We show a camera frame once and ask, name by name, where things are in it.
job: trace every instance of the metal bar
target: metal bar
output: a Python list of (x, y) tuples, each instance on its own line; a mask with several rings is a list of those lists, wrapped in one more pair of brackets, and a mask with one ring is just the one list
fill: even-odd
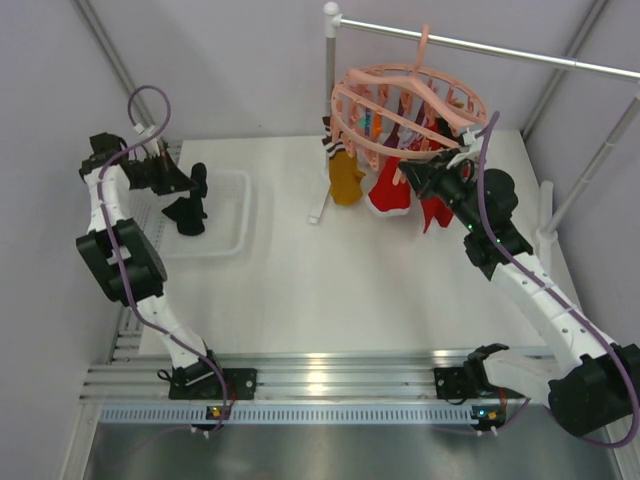
[(565, 199), (565, 201), (558, 207), (558, 210), (551, 217), (551, 221), (549, 224), (544, 227), (543, 232), (545, 234), (551, 234), (558, 228), (558, 224), (567, 214), (571, 206), (576, 203), (578, 197), (587, 185), (593, 178), (593, 176), (600, 169), (604, 161), (609, 157), (611, 151), (616, 146), (620, 138), (625, 134), (625, 132), (629, 129), (635, 118), (640, 113), (640, 90), (636, 93), (636, 96), (633, 97), (633, 100), (627, 107), (627, 110), (622, 114), (622, 117), (616, 123), (616, 126), (613, 127), (613, 130), (607, 136), (607, 139), (600, 145), (600, 148), (585, 168), (580, 178), (576, 181), (576, 183), (571, 188), (569, 195)]
[[(80, 18), (83, 20), (91, 35), (95, 38), (104, 59), (111, 68), (111, 71), (116, 77), (116, 80), (120, 84), (122, 91), (125, 95), (130, 96), (135, 90), (136, 86), (133, 83), (131, 75), (125, 67), (118, 51), (116, 50), (113, 42), (109, 38), (100, 18), (96, 14), (93, 6), (89, 0), (71, 0), (71, 4), (74, 6)], [(133, 108), (138, 115), (138, 118), (147, 125), (157, 125), (153, 121), (153, 116), (149, 111), (149, 108), (145, 104), (140, 95), (136, 96), (133, 100)]]
[[(422, 33), (413, 32), (411, 30), (403, 30), (401, 28), (386, 27), (375, 25), (372, 23), (358, 22), (337, 16), (334, 19), (336, 26), (353, 28), (355, 30), (363, 30), (366, 32), (381, 33), (392, 37), (406, 38), (408, 40), (419, 41)], [(621, 68), (608, 67), (604, 65), (596, 65), (592, 63), (579, 62), (573, 58), (554, 57), (552, 55), (544, 55), (540, 53), (525, 52), (522, 50), (514, 50), (511, 48), (498, 47), (495, 45), (486, 45), (483, 43), (470, 42), (467, 40), (458, 40), (455, 38), (442, 37), (439, 35), (429, 35), (429, 43), (432, 45), (440, 45), (443, 47), (456, 48), (458, 50), (466, 50), (469, 52), (481, 53), (500, 58), (511, 58), (514, 60), (523, 60), (529, 63), (540, 65), (548, 65), (562, 70), (571, 70), (576, 72), (593, 73), (618, 80), (626, 80), (638, 82), (640, 81), (640, 72), (624, 70)]]
[(331, 115), (331, 93), (336, 79), (336, 38), (327, 38), (325, 113)]
[[(611, 5), (611, 3), (612, 0), (593, 1), (582, 22), (580, 22), (580, 27), (573, 35), (573, 39), (564, 53), (565, 57), (574, 58), (580, 54), (584, 46), (587, 44), (587, 41), (593, 34), (596, 25), (602, 19), (605, 10), (609, 5)], [(534, 129), (538, 125), (540, 117), (546, 111), (547, 107), (551, 103), (551, 100), (554, 98), (556, 92), (558, 91), (560, 84), (566, 78), (566, 76), (566, 70), (555, 70), (553, 75), (545, 85), (544, 93), (535, 102), (535, 107), (527, 117), (527, 121), (524, 124), (525, 126), (522, 129), (522, 138), (525, 142), (529, 139)]]

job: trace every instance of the gray wall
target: gray wall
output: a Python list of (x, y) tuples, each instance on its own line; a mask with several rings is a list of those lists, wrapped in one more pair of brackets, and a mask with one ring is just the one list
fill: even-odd
[(88, 225), (88, 136), (126, 98), (67, 0), (0, 14), (0, 478), (54, 478), (80, 386), (115, 311), (75, 251)]
[[(640, 70), (640, 3), (614, 2), (585, 61)], [(527, 148), (556, 206), (624, 112), (638, 86), (571, 74)], [(559, 230), (588, 315), (621, 343), (640, 342), (640, 121), (636, 121)]]
[[(312, 134), (324, 111), (326, 0), (95, 0), (136, 82), (155, 82), (182, 138)], [(341, 0), (351, 18), (560, 54), (585, 0)], [(349, 66), (415, 61), (417, 44), (343, 30), (338, 75)], [(503, 127), (518, 128), (548, 70), (429, 47), (425, 64), (473, 85)], [(155, 116), (162, 118), (162, 107)]]

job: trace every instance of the white enclosure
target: white enclosure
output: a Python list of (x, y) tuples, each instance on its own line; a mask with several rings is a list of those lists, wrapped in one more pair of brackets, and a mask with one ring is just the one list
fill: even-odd
[[(111, 360), (113, 333), (123, 327), (120, 308), (104, 298), (74, 245), (88, 225), (77, 169), (91, 152), (89, 136), (132, 136), (122, 85), (77, 3), (93, 5), (136, 84), (167, 91), (172, 144), (202, 140), (185, 142), (183, 168), (206, 157), (212, 169), (245, 170), (256, 182), (252, 223), (238, 255), (200, 265), (167, 261), (178, 313), (216, 351), (389, 353), (492, 341), (542, 346), (519, 312), (466, 263), (457, 225), (432, 225), (423, 236), (419, 213), (385, 221), (364, 205), (350, 211), (328, 205), (319, 226), (305, 223), (323, 188), (324, 0), (9, 0), (0, 15), (0, 429), (6, 435), (0, 478), (58, 478), (76, 420), (91, 420), (76, 416), (79, 396), (89, 391), (83, 390), (87, 369)], [(341, 8), (372, 23), (408, 30), (429, 23), (435, 34), (558, 56), (587, 3), (344, 0)], [(608, 8), (580, 58), (640, 69), (638, 14), (633, 0)], [(414, 52), (415, 44), (403, 39), (341, 31), (337, 75), (350, 66), (411, 62)], [(490, 157), (516, 179), (521, 203), (514, 221), (528, 238), (537, 182), (556, 182), (561, 201), (637, 90), (633, 83), (570, 74), (525, 150), (517, 129), (550, 69), (437, 46), (428, 48), (426, 63), (471, 85), (491, 111), (502, 111)], [(145, 100), (161, 119), (162, 105), (152, 95)], [(567, 217), (560, 245), (569, 269), (556, 247), (552, 272), (623, 344), (640, 342), (638, 128), (632, 125)], [(335, 256), (337, 272), (323, 255)], [(229, 276), (244, 285), (248, 300), (230, 289)], [(218, 288), (209, 291), (211, 285)], [(330, 303), (343, 290), (353, 302)], [(370, 290), (380, 295), (374, 300)], [(230, 317), (234, 323), (225, 323)], [(129, 333), (139, 336), (135, 326)], [(135, 355), (131, 338), (122, 344), (135, 345)], [(163, 354), (148, 332), (141, 353)]]

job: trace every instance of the clear plastic bin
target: clear plastic bin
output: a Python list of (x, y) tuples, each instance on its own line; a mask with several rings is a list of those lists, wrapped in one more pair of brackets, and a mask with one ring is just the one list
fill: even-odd
[(161, 210), (179, 196), (159, 198), (154, 206), (160, 216), (158, 252), (163, 259), (198, 259), (234, 255), (244, 247), (249, 225), (251, 181), (249, 175), (235, 170), (209, 170), (207, 196), (202, 204), (208, 218), (205, 231), (196, 237), (178, 233), (176, 224)]

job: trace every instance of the red sock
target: red sock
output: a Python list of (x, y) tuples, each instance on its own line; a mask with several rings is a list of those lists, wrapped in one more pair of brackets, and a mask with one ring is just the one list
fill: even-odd
[(438, 210), (436, 210), (436, 220), (438, 220), (438, 223), (442, 228), (447, 228), (453, 218), (453, 212), (449, 210), (442, 200), (439, 198), (437, 200), (439, 205)]
[(420, 205), (422, 205), (422, 213), (424, 214), (424, 230), (422, 233), (427, 233), (433, 217), (436, 218), (442, 228), (447, 228), (451, 223), (453, 212), (438, 197), (420, 200)]
[(378, 182), (371, 189), (365, 201), (373, 212), (381, 217), (406, 215), (411, 205), (409, 182), (393, 184), (393, 177), (400, 158), (389, 157), (380, 172)]

